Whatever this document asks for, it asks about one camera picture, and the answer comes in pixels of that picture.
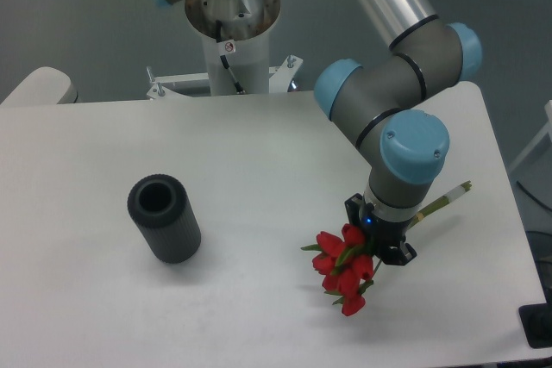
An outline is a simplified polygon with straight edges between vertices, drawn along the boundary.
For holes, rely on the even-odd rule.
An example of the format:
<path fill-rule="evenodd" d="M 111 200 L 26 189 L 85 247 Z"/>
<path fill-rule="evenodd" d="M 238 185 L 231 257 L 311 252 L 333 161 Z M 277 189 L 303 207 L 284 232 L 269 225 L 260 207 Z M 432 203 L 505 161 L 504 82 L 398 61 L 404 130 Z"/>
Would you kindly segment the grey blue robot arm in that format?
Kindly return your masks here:
<path fill-rule="evenodd" d="M 279 0 L 154 0 L 183 3 L 189 23 L 204 38 L 212 95 L 266 93 L 263 38 L 279 17 Z M 371 167 L 365 191 L 346 203 L 351 224 L 361 228 L 375 255 L 406 265 L 415 250 L 406 231 L 449 149 L 449 133 L 418 105 L 471 78 L 482 61 L 473 30 L 445 24 L 428 0 L 360 0 L 390 59 L 365 69 L 352 59 L 331 64 L 318 77 L 314 96 Z"/>

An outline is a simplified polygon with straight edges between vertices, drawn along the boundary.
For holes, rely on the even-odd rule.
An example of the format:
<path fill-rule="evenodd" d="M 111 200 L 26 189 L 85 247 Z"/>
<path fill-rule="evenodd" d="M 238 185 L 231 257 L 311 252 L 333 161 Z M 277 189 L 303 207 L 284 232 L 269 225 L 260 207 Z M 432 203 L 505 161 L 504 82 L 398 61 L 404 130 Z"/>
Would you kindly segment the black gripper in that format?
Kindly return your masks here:
<path fill-rule="evenodd" d="M 406 221 L 387 221 L 375 214 L 372 203 L 364 203 L 362 195 L 353 194 L 345 202 L 348 223 L 367 237 L 367 251 L 378 253 L 385 265 L 408 265 L 417 257 L 415 249 L 406 242 L 406 230 L 412 217 Z"/>

